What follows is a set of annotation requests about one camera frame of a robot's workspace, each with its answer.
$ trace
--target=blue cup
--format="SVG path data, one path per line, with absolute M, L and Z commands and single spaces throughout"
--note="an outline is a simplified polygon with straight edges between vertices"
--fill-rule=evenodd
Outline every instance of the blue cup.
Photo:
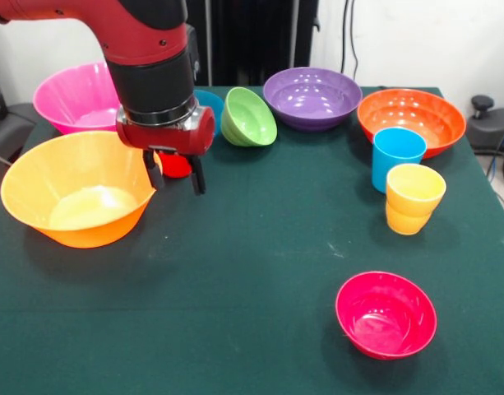
M 211 107 L 211 109 L 213 109 L 215 115 L 215 135 L 218 136 L 220 134 L 220 118 L 224 110 L 224 102 L 215 93 L 202 91 L 200 89 L 195 89 L 195 97 L 199 100 L 199 105 L 204 105 L 205 107 Z
M 402 163 L 419 163 L 427 151 L 427 143 L 416 132 L 405 128 L 382 129 L 374 136 L 372 150 L 372 185 L 386 192 L 386 175 Z

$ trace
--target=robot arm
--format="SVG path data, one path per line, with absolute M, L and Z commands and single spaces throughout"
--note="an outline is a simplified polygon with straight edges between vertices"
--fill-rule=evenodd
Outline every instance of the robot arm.
M 95 33 L 122 103 L 122 141 L 185 155 L 202 177 L 197 156 L 210 147 L 215 121 L 193 94 L 185 0 L 0 0 L 0 23 L 59 18 L 83 21 Z M 144 157 L 154 168 L 152 155 Z M 203 193 L 203 179 L 194 182 Z

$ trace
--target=orange bowl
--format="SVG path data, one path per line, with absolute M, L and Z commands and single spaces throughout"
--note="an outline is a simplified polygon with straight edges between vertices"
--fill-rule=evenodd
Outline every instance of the orange bowl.
M 368 140 L 383 128 L 402 127 L 427 142 L 423 158 L 436 156 L 464 136 L 465 118 L 440 96 L 413 89 L 386 89 L 365 97 L 358 119 Z
M 36 146 L 7 171 L 1 190 L 14 218 L 80 249 L 126 235 L 153 193 L 142 150 L 111 132 L 67 134 Z

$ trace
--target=green bowl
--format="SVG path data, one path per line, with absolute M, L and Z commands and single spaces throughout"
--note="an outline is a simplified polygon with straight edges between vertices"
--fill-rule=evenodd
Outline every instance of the green bowl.
M 240 146 L 269 146 L 277 137 L 277 124 L 266 103 L 240 86 L 226 95 L 222 129 L 230 143 Z
M 228 121 L 227 112 L 223 111 L 220 121 L 220 131 L 224 138 L 234 146 L 254 146 L 253 142 L 250 142 L 247 138 L 243 138 L 240 133 L 235 135 L 233 127 L 233 124 Z

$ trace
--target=purple bowl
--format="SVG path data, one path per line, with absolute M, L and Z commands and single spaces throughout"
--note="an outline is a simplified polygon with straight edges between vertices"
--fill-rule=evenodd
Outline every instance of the purple bowl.
M 339 125 L 363 94 L 352 79 L 316 67 L 288 68 L 266 81 L 266 102 L 292 128 L 321 132 Z

